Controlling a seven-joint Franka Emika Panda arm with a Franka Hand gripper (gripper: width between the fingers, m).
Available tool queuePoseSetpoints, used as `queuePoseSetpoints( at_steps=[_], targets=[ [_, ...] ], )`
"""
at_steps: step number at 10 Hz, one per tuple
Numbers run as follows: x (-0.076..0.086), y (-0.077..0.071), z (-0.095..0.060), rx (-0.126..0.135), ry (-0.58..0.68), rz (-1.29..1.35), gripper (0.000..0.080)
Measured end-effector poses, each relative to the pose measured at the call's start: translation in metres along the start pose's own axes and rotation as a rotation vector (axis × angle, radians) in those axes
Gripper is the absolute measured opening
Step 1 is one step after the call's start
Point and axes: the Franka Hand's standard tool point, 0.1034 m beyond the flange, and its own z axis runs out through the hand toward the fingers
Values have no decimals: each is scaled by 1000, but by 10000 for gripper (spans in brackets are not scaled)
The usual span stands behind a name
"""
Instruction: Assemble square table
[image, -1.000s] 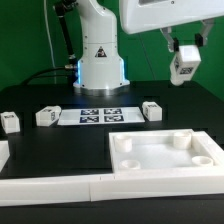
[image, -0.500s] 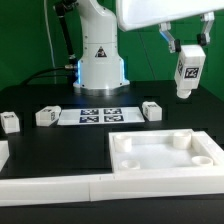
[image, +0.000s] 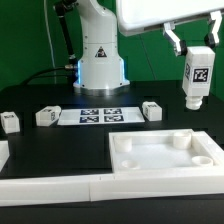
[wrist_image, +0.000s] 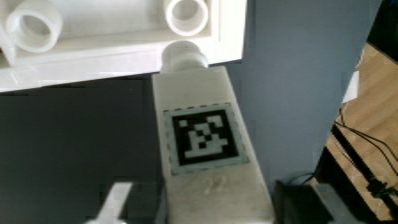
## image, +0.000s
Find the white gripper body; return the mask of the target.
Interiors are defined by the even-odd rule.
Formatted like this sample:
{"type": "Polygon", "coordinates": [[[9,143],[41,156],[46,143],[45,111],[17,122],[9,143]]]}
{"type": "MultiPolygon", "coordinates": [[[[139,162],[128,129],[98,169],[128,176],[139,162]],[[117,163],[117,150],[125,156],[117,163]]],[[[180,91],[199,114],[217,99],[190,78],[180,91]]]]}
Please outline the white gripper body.
{"type": "Polygon", "coordinates": [[[116,0],[119,31],[132,36],[164,23],[186,23],[224,10],[224,0],[116,0]]]}

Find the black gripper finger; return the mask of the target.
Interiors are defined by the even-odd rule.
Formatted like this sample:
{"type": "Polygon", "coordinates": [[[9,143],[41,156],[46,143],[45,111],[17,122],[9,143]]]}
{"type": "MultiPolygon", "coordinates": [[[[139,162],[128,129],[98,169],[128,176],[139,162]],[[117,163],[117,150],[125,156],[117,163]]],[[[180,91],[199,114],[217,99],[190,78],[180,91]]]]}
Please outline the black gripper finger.
{"type": "Polygon", "coordinates": [[[219,29],[222,23],[222,13],[220,10],[210,13],[208,25],[210,26],[209,32],[204,37],[204,42],[210,48],[215,48],[219,45],[219,29]]]}
{"type": "Polygon", "coordinates": [[[181,40],[175,33],[175,24],[173,22],[167,22],[163,24],[163,36],[173,46],[173,50],[176,56],[183,56],[187,53],[186,42],[181,40]]]}

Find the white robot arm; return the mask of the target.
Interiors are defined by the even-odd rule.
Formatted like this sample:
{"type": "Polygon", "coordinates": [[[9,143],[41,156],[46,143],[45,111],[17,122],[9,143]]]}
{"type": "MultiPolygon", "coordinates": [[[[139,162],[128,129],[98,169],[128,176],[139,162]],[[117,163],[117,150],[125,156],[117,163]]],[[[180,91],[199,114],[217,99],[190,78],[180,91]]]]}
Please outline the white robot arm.
{"type": "Polygon", "coordinates": [[[75,67],[75,91],[88,95],[113,95],[127,88],[124,60],[118,53],[117,34],[138,35],[162,29],[178,56],[189,55],[190,47],[175,35],[177,25],[208,18],[212,25],[202,55],[219,44],[218,30],[224,15],[224,0],[115,0],[110,11],[97,0],[60,0],[54,5],[64,33],[69,62],[75,67]],[[76,9],[81,19],[83,55],[72,48],[65,14],[76,9]]]}

